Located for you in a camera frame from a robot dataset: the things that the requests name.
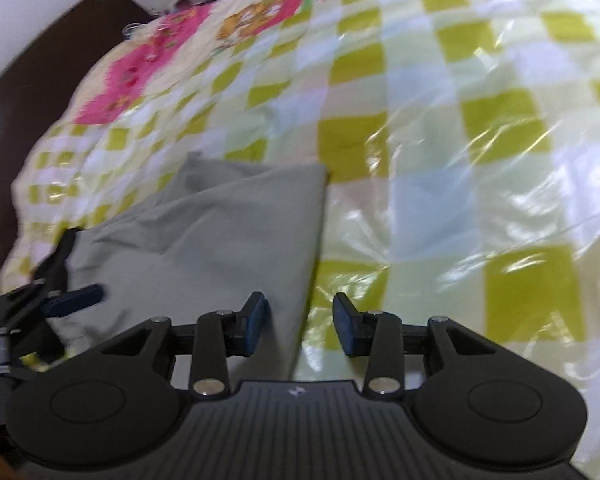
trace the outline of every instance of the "black plastic device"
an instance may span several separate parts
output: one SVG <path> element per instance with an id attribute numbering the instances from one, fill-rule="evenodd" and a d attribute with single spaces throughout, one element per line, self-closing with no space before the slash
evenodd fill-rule
<path id="1" fill-rule="evenodd" d="M 33 272 L 31 282 L 0 296 L 0 427 L 5 424 L 11 392 L 36 375 L 23 366 L 21 358 L 36 354 L 40 362 L 51 364 L 64 356 L 64 345 L 46 320 L 68 316 L 104 296 L 97 284 L 67 292 L 66 260 L 79 231 L 64 231 L 55 250 Z"/>
<path id="2" fill-rule="evenodd" d="M 249 356 L 266 319 L 253 293 L 240 312 L 196 325 L 153 318 L 16 388 L 7 431 L 24 478 L 71 480 L 582 480 L 569 460 L 587 412 L 567 382 L 445 317 L 426 327 L 358 312 L 333 318 L 353 381 L 244 381 L 226 358 Z M 174 356 L 192 356 L 188 391 Z M 405 354 L 425 383 L 405 390 Z"/>

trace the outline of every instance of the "circular pad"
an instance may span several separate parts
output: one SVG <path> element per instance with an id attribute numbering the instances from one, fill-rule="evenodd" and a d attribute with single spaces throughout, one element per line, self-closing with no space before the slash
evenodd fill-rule
<path id="1" fill-rule="evenodd" d="M 132 356 L 88 352 L 16 388 L 7 431 L 53 468 L 115 465 L 158 446 L 180 414 L 177 391 Z"/>
<path id="2" fill-rule="evenodd" d="M 568 460 L 587 421 L 575 388 L 517 357 L 459 357 L 420 387 L 413 415 L 461 460 L 531 468 Z"/>
<path id="3" fill-rule="evenodd" d="M 478 384 L 469 393 L 474 412 L 494 422 L 523 422 L 542 408 L 538 393 L 515 381 L 490 381 Z"/>
<path id="4" fill-rule="evenodd" d="M 51 399 L 51 410 L 74 424 L 93 424 L 115 416 L 125 405 L 125 393 L 114 384 L 83 381 L 65 386 Z"/>

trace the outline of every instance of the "pink floral pattern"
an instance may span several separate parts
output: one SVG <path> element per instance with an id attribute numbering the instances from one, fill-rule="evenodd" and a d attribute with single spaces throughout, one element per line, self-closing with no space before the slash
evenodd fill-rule
<path id="1" fill-rule="evenodd" d="M 284 0 L 281 4 L 271 7 L 269 13 L 266 14 L 270 20 L 256 28 L 253 33 L 260 34 L 263 30 L 267 30 L 279 23 L 282 23 L 287 18 L 291 18 L 300 7 L 302 0 Z"/>
<path id="2" fill-rule="evenodd" d="M 106 124 L 115 120 L 141 96 L 151 76 L 196 33 L 209 16 L 210 7 L 194 7 L 165 17 L 147 42 L 111 64 L 106 90 L 82 108 L 75 123 Z"/>

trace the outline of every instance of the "dark brown headboard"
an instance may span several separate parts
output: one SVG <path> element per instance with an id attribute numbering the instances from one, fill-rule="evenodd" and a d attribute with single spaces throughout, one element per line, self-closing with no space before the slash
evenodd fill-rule
<path id="1" fill-rule="evenodd" d="M 27 154 L 60 118 L 84 75 L 122 41 L 122 28 L 150 19 L 131 0 L 82 0 L 0 76 L 0 267 L 17 230 L 10 185 Z"/>

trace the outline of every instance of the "plastic wrap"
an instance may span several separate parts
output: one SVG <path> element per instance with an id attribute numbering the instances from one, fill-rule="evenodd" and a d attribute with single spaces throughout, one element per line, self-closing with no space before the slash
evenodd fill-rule
<path id="1" fill-rule="evenodd" d="M 364 368 L 339 349 L 338 291 L 404 322 L 448 315 L 580 389 L 575 463 L 600 478 L 600 0 L 222 0 L 177 47 L 111 123 L 69 114 L 40 140 L 14 183 L 2 290 L 189 151 L 320 160 L 296 378 Z"/>

